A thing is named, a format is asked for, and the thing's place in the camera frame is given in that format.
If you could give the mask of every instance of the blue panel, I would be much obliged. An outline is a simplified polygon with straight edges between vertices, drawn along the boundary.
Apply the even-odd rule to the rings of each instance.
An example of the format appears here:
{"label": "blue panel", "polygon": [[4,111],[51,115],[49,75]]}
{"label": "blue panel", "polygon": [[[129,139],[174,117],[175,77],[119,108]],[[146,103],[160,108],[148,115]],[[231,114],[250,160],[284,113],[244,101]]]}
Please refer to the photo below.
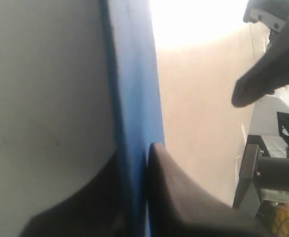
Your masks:
{"label": "blue panel", "polygon": [[152,142],[164,142],[151,15],[147,0],[100,1],[128,226],[140,237],[145,159]]}

